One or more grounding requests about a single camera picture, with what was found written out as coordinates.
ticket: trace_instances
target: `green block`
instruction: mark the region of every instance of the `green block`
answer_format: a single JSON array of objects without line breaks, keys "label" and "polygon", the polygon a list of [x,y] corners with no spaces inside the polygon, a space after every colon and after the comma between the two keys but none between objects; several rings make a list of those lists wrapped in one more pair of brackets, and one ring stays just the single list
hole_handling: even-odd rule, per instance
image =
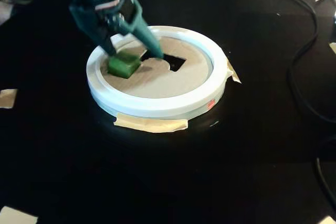
[{"label": "green block", "polygon": [[138,55],[120,51],[110,58],[108,73],[128,79],[138,69],[140,64],[141,61]]}]

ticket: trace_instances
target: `black surface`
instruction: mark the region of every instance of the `black surface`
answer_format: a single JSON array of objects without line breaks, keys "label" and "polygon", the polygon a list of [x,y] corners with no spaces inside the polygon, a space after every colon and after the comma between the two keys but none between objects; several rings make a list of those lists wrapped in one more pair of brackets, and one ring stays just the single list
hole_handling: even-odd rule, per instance
[{"label": "black surface", "polygon": [[[217,42],[243,84],[228,80],[219,104],[185,131],[114,127],[90,96],[94,45],[72,20],[70,0],[36,0],[0,27],[0,89],[19,89],[14,109],[0,110],[0,205],[40,223],[317,223],[334,215],[310,161],[335,126],[298,109],[286,84],[290,59],[313,30],[309,14],[290,0],[139,1],[150,25]],[[296,67],[305,96],[330,115],[334,9],[331,0],[316,5],[320,36]]]}]

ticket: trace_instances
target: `cardboard disc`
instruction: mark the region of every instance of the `cardboard disc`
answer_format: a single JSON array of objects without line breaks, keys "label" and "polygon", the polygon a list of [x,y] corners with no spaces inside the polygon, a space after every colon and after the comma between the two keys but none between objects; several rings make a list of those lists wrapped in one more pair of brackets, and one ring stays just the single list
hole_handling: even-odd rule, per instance
[{"label": "cardboard disc", "polygon": [[[168,62],[150,58],[128,78],[113,76],[107,72],[107,61],[101,65],[105,81],[115,89],[136,97],[167,98],[188,93],[202,85],[213,67],[209,57],[196,46],[174,38],[161,37],[160,45],[165,54],[186,59],[178,71],[170,70]],[[134,40],[119,50],[143,55],[145,47]]]}]

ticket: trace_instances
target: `white circular base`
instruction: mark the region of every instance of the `white circular base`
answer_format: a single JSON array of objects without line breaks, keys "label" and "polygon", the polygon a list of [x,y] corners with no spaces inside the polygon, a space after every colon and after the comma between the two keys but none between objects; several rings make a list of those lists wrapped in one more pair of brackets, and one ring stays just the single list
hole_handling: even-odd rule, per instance
[{"label": "white circular base", "polygon": [[[202,50],[211,60],[213,71],[198,88],[168,98],[142,98],[123,93],[109,85],[101,74],[100,66],[104,51],[97,47],[87,62],[87,77],[91,94],[98,105],[113,116],[123,113],[152,119],[192,119],[210,110],[221,98],[226,79],[232,75],[227,68],[227,59],[222,49],[211,39],[191,30],[170,27],[149,27],[158,37],[186,41]],[[116,49],[135,40],[132,35],[111,37]]]}]

